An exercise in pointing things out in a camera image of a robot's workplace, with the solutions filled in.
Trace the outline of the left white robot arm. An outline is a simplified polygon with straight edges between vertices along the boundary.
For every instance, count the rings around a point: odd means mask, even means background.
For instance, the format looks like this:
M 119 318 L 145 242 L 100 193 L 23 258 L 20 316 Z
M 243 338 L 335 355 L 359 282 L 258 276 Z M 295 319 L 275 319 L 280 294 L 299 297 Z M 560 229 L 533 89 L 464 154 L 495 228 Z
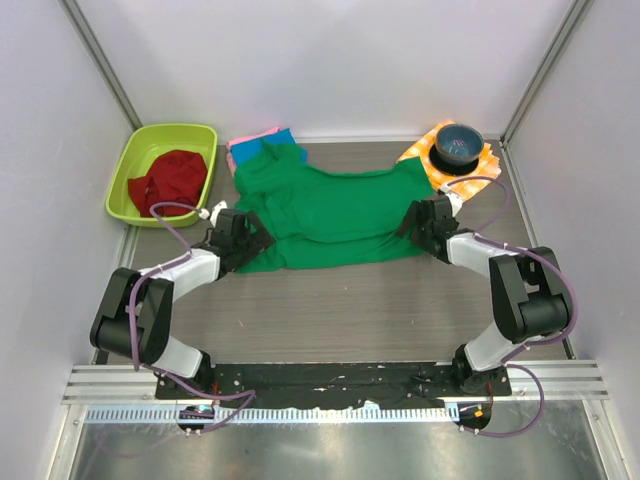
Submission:
M 190 398 L 213 391 L 210 356 L 171 335 L 173 304 L 251 263 L 275 244 L 258 215 L 223 208 L 202 242 L 156 267 L 113 272 L 90 331 L 100 351 L 165 375 Z

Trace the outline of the pink t shirt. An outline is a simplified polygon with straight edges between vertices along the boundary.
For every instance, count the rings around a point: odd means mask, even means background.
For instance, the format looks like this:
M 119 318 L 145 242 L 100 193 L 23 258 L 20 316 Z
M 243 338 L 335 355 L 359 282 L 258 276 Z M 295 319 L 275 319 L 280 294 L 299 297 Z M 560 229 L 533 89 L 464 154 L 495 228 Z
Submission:
M 267 135 L 272 135 L 275 133 L 278 133 L 280 131 L 279 127 L 272 127 L 260 134 L 257 135 L 251 135 L 251 136 L 244 136 L 244 137 L 237 137 L 235 139 L 230 140 L 227 144 L 226 144 L 226 148 L 227 148 L 227 154 L 226 154 L 226 162 L 227 162 L 227 166 L 229 168 L 230 174 L 232 177 L 235 176 L 236 173 L 236 162 L 234 160 L 233 154 L 232 154 L 232 147 L 238 144 L 242 144 L 242 143 L 246 143 L 249 142 L 251 140 L 257 139 L 257 138 L 261 138 Z

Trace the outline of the orange checkered cloth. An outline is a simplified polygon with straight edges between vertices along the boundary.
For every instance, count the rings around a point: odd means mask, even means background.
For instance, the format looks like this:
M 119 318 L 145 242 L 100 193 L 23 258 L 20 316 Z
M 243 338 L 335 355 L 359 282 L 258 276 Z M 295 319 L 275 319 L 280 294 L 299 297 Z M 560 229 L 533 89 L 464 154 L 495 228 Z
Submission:
M 482 138 L 479 156 L 472 160 L 468 167 L 462 167 L 462 170 L 470 169 L 468 173 L 454 174 L 440 170 L 436 166 L 435 160 L 437 154 L 437 136 L 442 129 L 451 126 L 458 126 L 458 123 L 448 120 L 437 124 L 405 150 L 396 162 L 400 163 L 407 159 L 418 158 L 434 190 L 438 190 L 445 184 L 450 184 L 458 178 L 461 178 L 462 181 L 455 183 L 451 189 L 463 201 L 468 201 L 489 184 L 488 180 L 478 179 L 478 176 L 489 177 L 491 179 L 499 178 L 502 173 L 500 160 L 494 154 L 490 144 Z

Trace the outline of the dark blue ceramic bowl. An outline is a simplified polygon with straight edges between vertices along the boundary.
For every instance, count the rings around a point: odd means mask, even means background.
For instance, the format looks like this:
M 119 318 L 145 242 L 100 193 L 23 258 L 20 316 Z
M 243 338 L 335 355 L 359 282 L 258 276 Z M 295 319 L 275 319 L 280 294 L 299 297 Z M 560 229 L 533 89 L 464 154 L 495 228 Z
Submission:
M 474 128 L 464 124 L 443 126 L 436 134 L 436 151 L 445 162 L 462 166 L 475 161 L 484 148 L 484 139 Z

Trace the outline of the green t shirt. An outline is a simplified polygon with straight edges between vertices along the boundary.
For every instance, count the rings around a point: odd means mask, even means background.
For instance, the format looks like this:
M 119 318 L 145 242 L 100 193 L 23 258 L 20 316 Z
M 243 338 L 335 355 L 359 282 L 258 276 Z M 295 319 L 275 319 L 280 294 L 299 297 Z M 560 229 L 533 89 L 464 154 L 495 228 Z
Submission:
M 417 157 L 385 170 L 328 172 L 294 144 L 265 144 L 237 167 L 237 209 L 254 212 L 275 242 L 240 273 L 379 263 L 421 254 L 396 234 L 415 201 L 433 194 Z

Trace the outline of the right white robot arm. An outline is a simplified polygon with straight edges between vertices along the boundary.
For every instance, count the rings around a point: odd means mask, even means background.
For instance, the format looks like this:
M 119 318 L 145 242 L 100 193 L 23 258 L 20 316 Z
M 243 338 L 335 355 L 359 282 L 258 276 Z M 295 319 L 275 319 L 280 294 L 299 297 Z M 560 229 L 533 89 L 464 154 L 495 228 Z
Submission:
M 396 235 L 489 281 L 493 322 L 452 360 L 451 380 L 460 393 L 482 391 L 509 360 L 533 345 L 563 340 L 574 327 L 575 293 L 551 249 L 510 246 L 462 229 L 444 194 L 413 201 Z

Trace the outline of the blue t shirt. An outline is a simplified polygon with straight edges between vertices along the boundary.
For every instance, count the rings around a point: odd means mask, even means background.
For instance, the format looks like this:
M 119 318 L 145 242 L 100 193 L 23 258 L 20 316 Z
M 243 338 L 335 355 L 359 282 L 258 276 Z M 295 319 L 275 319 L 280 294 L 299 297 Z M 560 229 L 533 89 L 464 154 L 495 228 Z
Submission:
M 267 135 L 246 143 L 233 146 L 231 151 L 236 162 L 236 166 L 239 167 L 240 165 L 246 163 L 248 160 L 258 155 L 263 149 L 262 143 L 266 143 L 269 145 L 296 144 L 290 130 L 280 128 L 280 131 L 278 133 Z

